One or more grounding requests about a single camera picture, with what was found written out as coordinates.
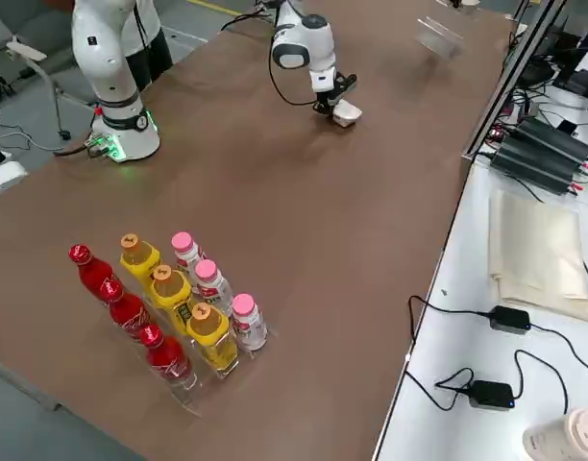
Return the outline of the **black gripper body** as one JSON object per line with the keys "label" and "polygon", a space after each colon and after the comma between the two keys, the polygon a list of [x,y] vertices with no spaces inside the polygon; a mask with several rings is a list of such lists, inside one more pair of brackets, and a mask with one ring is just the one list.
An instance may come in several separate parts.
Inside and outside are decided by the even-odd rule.
{"label": "black gripper body", "polygon": [[333,89],[321,94],[321,101],[328,105],[336,105],[344,95],[355,87],[357,75],[355,73],[344,75],[337,71],[333,80]]}

